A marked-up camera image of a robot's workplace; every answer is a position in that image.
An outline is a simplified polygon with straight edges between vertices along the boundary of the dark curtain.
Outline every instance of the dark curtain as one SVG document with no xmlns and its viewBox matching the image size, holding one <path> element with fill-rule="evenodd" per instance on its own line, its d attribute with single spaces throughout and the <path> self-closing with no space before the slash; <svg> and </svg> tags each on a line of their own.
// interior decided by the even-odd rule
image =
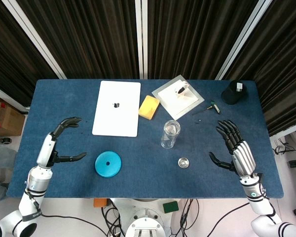
<svg viewBox="0 0 296 237">
<path fill-rule="evenodd" d="M 134 0 L 17 1 L 67 78 L 139 78 Z"/>
<path fill-rule="evenodd" d="M 56 75 L 0 1 L 0 89 L 29 106 L 36 81 L 47 78 Z"/>
<path fill-rule="evenodd" d="M 215 79 L 257 0 L 149 0 L 148 78 Z"/>
<path fill-rule="evenodd" d="M 257 83 L 269 134 L 296 124 L 296 0 L 274 0 L 224 77 Z"/>
</svg>

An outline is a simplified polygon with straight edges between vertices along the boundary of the black container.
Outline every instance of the black container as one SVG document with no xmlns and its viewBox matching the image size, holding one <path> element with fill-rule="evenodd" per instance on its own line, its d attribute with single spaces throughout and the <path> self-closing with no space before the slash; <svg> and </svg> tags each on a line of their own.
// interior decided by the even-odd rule
<svg viewBox="0 0 296 237">
<path fill-rule="evenodd" d="M 242 90 L 237 91 L 237 83 L 242 83 Z M 233 80 L 222 92 L 222 100 L 229 105 L 233 105 L 247 93 L 246 85 L 240 80 Z"/>
</svg>

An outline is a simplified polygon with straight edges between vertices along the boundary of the metal robot hand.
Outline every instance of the metal robot hand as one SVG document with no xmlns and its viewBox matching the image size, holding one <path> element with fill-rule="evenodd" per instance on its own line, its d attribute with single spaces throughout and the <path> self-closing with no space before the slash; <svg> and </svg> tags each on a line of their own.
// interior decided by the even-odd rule
<svg viewBox="0 0 296 237">
<path fill-rule="evenodd" d="M 56 151 L 57 137 L 67 127 L 78 127 L 77 123 L 80 121 L 81 119 L 77 117 L 67 118 L 46 136 L 37 158 L 37 166 L 28 174 L 19 210 L 0 220 L 0 237 L 4 237 L 6 233 L 15 237 L 29 237 L 34 233 L 37 217 L 42 213 L 40 205 L 53 174 L 51 167 L 56 162 L 77 161 L 86 155 L 84 152 L 75 157 L 59 157 Z"/>
<path fill-rule="evenodd" d="M 254 173 L 256 162 L 251 149 L 240 135 L 238 127 L 230 120 L 218 121 L 216 130 L 222 135 L 232 157 L 232 162 L 218 160 L 209 152 L 211 160 L 217 166 L 235 172 L 249 200 L 252 210 L 260 216 L 251 222 L 252 229 L 260 237 L 296 237 L 296 226 L 282 222 L 269 202 L 260 176 Z"/>
</svg>

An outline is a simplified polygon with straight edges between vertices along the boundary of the blue disc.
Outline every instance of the blue disc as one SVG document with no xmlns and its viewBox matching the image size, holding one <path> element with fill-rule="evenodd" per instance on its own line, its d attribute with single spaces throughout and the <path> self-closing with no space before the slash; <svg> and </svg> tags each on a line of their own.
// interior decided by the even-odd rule
<svg viewBox="0 0 296 237">
<path fill-rule="evenodd" d="M 115 152 L 103 152 L 95 160 L 94 167 L 99 175 L 110 178 L 120 171 L 122 160 Z"/>
</svg>

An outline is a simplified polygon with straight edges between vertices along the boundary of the blue tablecloth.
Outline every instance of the blue tablecloth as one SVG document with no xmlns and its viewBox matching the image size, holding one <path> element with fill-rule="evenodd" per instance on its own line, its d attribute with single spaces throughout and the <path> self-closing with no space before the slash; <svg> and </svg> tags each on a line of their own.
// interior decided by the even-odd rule
<svg viewBox="0 0 296 237">
<path fill-rule="evenodd" d="M 137 81 L 141 86 L 140 103 L 146 95 L 167 80 Z M 79 128 L 68 128 L 58 139 L 60 156 L 87 156 L 77 162 L 56 163 L 46 197 L 51 198 L 244 198 L 239 177 L 212 163 L 212 151 L 223 161 L 231 161 L 224 140 L 216 132 L 217 120 L 234 121 L 248 142 L 255 157 L 256 172 L 263 173 L 263 185 L 271 198 L 281 198 L 283 190 L 254 82 L 246 81 L 248 95 L 235 105 L 227 105 L 221 92 L 229 81 L 190 80 L 190 84 L 205 101 L 184 115 L 178 122 L 181 133 L 174 148 L 160 145 L 163 125 L 172 119 L 160 105 L 152 120 L 139 117 L 138 136 L 106 137 L 92 135 L 94 114 L 101 80 L 47 79 L 39 80 L 31 110 L 16 158 L 12 181 L 7 194 L 21 197 L 29 170 L 36 159 L 48 132 L 68 117 L 81 117 Z M 192 114 L 209 106 L 214 100 L 221 114 L 208 110 Z M 95 172 L 96 157 L 104 151 L 115 151 L 122 159 L 120 172 L 103 178 Z M 178 159 L 189 159 L 182 169 Z"/>
</svg>

